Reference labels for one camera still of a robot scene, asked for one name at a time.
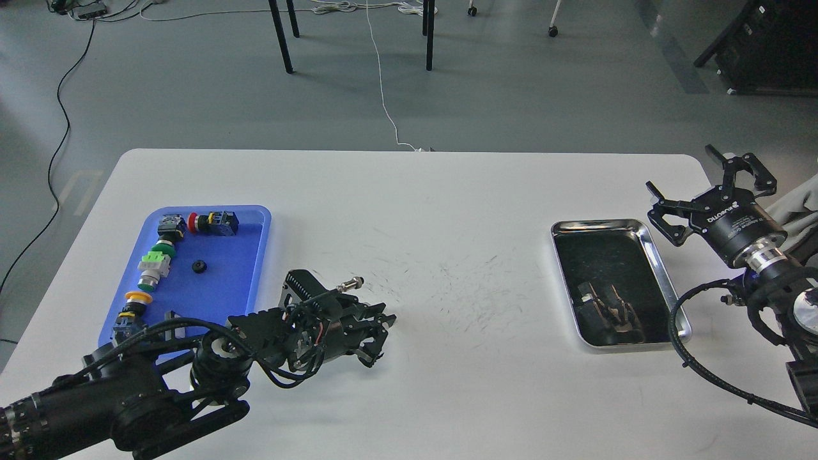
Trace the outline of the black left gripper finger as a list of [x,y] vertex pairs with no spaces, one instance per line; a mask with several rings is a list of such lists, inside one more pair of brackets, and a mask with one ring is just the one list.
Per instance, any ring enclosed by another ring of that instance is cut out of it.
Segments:
[[383,356],[382,349],[387,338],[387,326],[351,326],[351,343],[357,346],[350,355],[357,356],[359,362],[371,369]]
[[377,305],[359,302],[353,303],[353,305],[351,305],[351,316],[353,319],[348,323],[348,329],[388,329],[394,326],[397,316],[395,314],[385,314],[385,307],[385,303],[377,303]]

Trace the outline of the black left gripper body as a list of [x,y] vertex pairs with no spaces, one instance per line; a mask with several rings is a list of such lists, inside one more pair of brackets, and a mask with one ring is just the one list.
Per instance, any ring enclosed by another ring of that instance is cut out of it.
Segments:
[[357,297],[319,297],[290,305],[292,372],[318,372],[322,364],[335,358],[355,356],[350,352],[357,345],[351,343],[348,329],[355,302],[366,303]]

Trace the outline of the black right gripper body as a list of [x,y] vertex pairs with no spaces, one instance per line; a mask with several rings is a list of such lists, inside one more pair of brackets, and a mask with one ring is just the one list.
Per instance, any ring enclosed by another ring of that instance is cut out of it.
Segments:
[[757,204],[753,192],[733,192],[727,200],[724,196],[725,192],[705,192],[693,198],[704,211],[690,215],[690,227],[729,268],[745,267],[740,254],[761,238],[778,247],[785,242],[788,233]]

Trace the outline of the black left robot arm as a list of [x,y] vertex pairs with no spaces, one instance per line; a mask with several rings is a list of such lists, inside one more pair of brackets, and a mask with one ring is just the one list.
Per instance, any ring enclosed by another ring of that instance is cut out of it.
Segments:
[[3,459],[58,459],[111,440],[154,459],[240,421],[257,365],[291,389],[341,356],[373,367],[395,315],[306,269],[286,274],[279,305],[225,325],[176,317],[129,333],[84,357],[79,372],[2,408]]

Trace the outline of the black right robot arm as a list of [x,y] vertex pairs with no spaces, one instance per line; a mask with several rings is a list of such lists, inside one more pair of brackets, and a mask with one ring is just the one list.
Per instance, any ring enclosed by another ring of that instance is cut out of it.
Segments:
[[[744,269],[736,279],[704,283],[681,295],[672,306],[667,332],[685,367],[701,378],[754,404],[801,424],[816,427],[816,269],[787,254],[787,233],[759,206],[761,196],[774,195],[777,181],[754,154],[727,158],[714,146],[705,150],[723,169],[723,180],[690,201],[667,199],[651,181],[655,202],[649,221],[675,247],[698,234],[721,261]],[[727,305],[746,309],[751,326],[774,346],[786,346],[794,360],[787,375],[800,402],[793,408],[727,383],[693,357],[681,342],[677,313],[683,303],[714,288],[727,290]]]

